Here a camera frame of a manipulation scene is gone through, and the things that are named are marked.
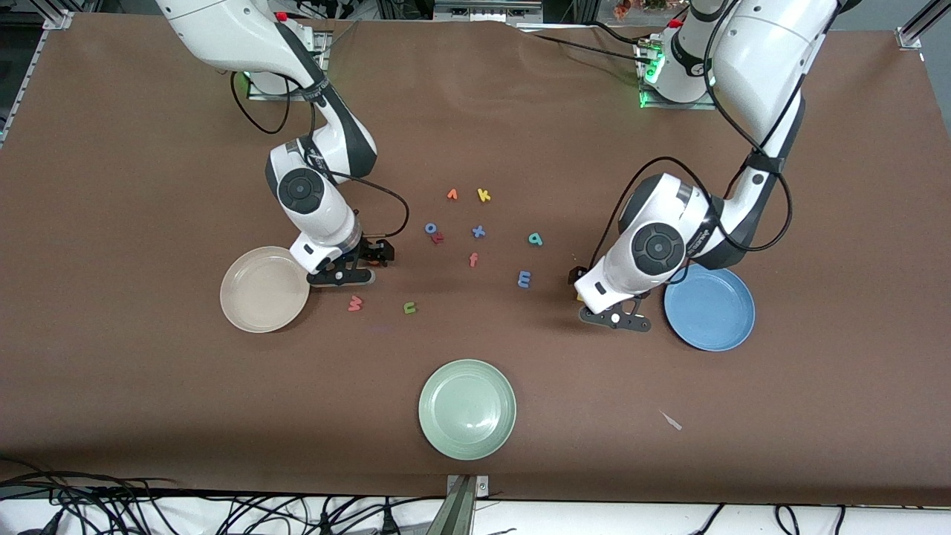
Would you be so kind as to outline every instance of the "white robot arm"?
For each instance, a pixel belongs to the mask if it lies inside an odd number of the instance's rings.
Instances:
[[[641,182],[618,221],[620,237],[574,283],[593,314],[664,283],[688,258],[710,269],[743,259],[746,251],[727,240],[721,228],[732,242],[744,248],[751,243],[781,171],[777,167],[788,156],[805,113],[801,77],[840,8],[837,0],[693,4],[684,26],[665,45],[669,61],[655,87],[681,102],[702,96],[704,66],[697,57],[703,58],[716,20],[729,17],[713,37],[718,39],[710,55],[714,90],[765,154],[750,154],[736,193],[726,201],[708,199],[699,188],[666,173]],[[735,10],[724,15],[730,5]]]
[[[357,259],[370,248],[374,251],[370,257],[385,265],[393,259],[392,249],[385,242],[371,247],[363,239],[359,220],[337,191],[337,185],[351,176],[362,178],[369,174],[377,161],[377,146],[301,40],[277,21],[266,0],[156,2],[198,59],[218,69],[284,76],[301,88],[307,102],[317,107],[327,124],[271,150],[264,170],[267,184],[301,231],[290,248],[294,258],[312,277],[337,264],[333,277],[311,280],[311,284],[372,282],[369,270],[341,272],[340,267],[352,261],[355,268]],[[348,253],[353,253],[353,258],[335,263]]]

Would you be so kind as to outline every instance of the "white floor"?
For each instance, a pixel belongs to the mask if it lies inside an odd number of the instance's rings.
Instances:
[[[282,502],[275,499],[273,504]],[[341,504],[335,499],[331,507]],[[360,509],[381,503],[382,499],[367,498],[348,509]],[[306,499],[309,518],[320,516],[322,498]],[[163,513],[181,535],[213,535],[228,514],[229,504],[209,502],[197,498],[163,498],[158,501]],[[440,501],[424,501],[394,508],[394,517],[400,526],[425,525],[432,521]],[[0,535],[16,535],[31,528],[42,528],[59,507],[46,500],[10,500],[0,503]],[[170,535],[171,531],[144,506],[146,518],[154,535]],[[480,502],[476,506],[473,535],[493,535],[511,530],[514,535],[690,535],[700,529],[713,505],[666,504],[582,504],[558,502]],[[793,507],[802,535],[832,535],[839,514],[837,507]],[[291,514],[304,516],[300,502],[292,505]],[[228,529],[228,533],[244,530],[262,513],[248,514]],[[102,513],[89,512],[89,518],[105,529]],[[382,515],[353,527],[346,535],[366,534],[367,529],[379,528]],[[791,522],[786,520],[791,530]],[[335,527],[340,533],[344,525]],[[255,535],[296,535],[303,533],[304,525],[285,522],[263,524],[253,530]],[[422,531],[403,529],[403,535]],[[842,525],[841,535],[947,535],[951,533],[951,511],[900,508],[850,507]],[[81,535],[76,519],[64,520],[58,535]],[[708,535],[783,535],[773,518],[769,505],[727,505],[713,523]]]

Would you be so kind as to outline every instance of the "brown table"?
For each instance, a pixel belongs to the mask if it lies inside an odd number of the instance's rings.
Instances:
[[[795,221],[735,268],[757,323],[722,354],[673,334],[661,291],[640,334],[579,323],[566,284],[650,158],[726,186],[747,149],[716,113],[640,109],[625,60],[492,23],[360,23],[330,76],[410,226],[370,287],[247,334],[219,284],[296,236],[262,167],[306,107],[253,130],[160,17],[80,14],[51,35],[0,150],[0,450],[196,487],[418,495],[469,472],[510,498],[951,502],[951,152],[922,61],[890,33],[829,37],[787,167]],[[368,230],[399,223],[392,199],[342,190]],[[782,218],[777,193],[757,241]],[[473,463],[417,423],[426,378],[460,358],[499,367],[518,400],[508,444]]]

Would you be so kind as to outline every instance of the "green plate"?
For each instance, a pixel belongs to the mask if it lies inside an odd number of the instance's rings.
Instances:
[[[474,461],[495,453],[515,426],[515,393],[494,366],[465,359],[436,370],[419,395],[419,425],[440,453]]]

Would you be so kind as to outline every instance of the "beige plate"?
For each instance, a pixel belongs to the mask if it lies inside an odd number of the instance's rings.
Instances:
[[[256,248],[235,261],[222,281],[222,311],[248,332],[277,330],[301,313],[307,272],[285,248]]]

